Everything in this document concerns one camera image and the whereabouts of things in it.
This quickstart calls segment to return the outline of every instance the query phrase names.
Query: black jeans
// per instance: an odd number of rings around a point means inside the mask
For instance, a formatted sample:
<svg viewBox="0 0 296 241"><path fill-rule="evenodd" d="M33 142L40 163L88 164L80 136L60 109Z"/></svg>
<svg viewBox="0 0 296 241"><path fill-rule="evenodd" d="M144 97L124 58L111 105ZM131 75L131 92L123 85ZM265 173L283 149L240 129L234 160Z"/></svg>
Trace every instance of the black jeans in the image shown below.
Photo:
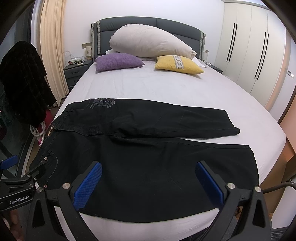
<svg viewBox="0 0 296 241"><path fill-rule="evenodd" d="M226 182L258 185L247 145L195 142L238 134L223 110L129 99L73 103L53 122L30 168L44 157L48 189L72 182L93 161L103 175L80 211L125 222L157 222L213 209L195 176L204 160Z"/></svg>

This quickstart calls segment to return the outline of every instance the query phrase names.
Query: white bed sheet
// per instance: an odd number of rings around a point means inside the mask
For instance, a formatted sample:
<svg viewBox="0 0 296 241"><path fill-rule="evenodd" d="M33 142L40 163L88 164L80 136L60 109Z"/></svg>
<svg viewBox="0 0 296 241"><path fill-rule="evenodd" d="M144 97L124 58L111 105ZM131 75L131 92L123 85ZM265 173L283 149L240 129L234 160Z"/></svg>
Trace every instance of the white bed sheet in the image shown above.
<svg viewBox="0 0 296 241"><path fill-rule="evenodd" d="M156 70L155 61L141 58L145 65L95 74L95 63L86 71L58 111L67 104L90 98L146 99L183 106L225 110L240 134L193 141L249 145L257 162L260 183L282 152L286 136L267 110L236 83L210 67L204 73L189 75ZM218 209L186 218L156 223L125 223L81 214L100 241L178 241L208 227ZM60 210L57 214L69 240L75 240Z"/></svg>

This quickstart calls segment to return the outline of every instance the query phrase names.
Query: wardrobe door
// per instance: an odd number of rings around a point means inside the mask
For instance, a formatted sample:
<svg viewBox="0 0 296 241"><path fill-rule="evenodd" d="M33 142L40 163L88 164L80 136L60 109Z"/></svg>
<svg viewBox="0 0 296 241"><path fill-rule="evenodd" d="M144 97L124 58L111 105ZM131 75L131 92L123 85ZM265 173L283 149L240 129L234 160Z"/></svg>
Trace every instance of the wardrobe door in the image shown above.
<svg viewBox="0 0 296 241"><path fill-rule="evenodd" d="M215 66L225 70L233 44L237 20L237 3L225 3L224 20Z"/></svg>
<svg viewBox="0 0 296 241"><path fill-rule="evenodd" d="M282 67L286 44L286 28L279 18L267 11L268 35L261 69L251 91L251 95L263 106L266 105Z"/></svg>
<svg viewBox="0 0 296 241"><path fill-rule="evenodd" d="M248 49L237 84L250 93L258 77L267 42L267 10L252 6Z"/></svg>
<svg viewBox="0 0 296 241"><path fill-rule="evenodd" d="M251 31L251 5L237 5L237 22L230 51L228 64L224 75L237 82L246 56Z"/></svg>

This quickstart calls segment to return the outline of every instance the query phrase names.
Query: beige curtain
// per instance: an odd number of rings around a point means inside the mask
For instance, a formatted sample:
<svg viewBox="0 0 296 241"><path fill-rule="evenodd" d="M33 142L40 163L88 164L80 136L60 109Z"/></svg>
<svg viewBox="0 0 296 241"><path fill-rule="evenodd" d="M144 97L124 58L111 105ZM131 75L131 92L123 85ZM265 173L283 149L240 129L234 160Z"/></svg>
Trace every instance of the beige curtain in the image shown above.
<svg viewBox="0 0 296 241"><path fill-rule="evenodd" d="M47 80L60 105L68 93L63 62L63 22L65 0L45 0L40 21L41 56Z"/></svg>

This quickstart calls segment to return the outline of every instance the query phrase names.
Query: drawer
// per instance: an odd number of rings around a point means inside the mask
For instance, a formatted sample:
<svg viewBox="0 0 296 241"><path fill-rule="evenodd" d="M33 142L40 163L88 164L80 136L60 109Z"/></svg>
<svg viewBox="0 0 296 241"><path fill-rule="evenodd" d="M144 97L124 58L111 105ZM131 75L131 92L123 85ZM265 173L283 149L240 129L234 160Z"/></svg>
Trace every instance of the drawer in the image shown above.
<svg viewBox="0 0 296 241"><path fill-rule="evenodd" d="M88 69L87 65L81 65L72 69L66 69L64 70L65 77L66 79L69 79L77 76L82 76L87 71L87 69Z"/></svg>
<svg viewBox="0 0 296 241"><path fill-rule="evenodd" d="M78 82L78 80L80 78L81 78L81 76L76 76L73 78L66 79L68 87L76 85L76 83Z"/></svg>

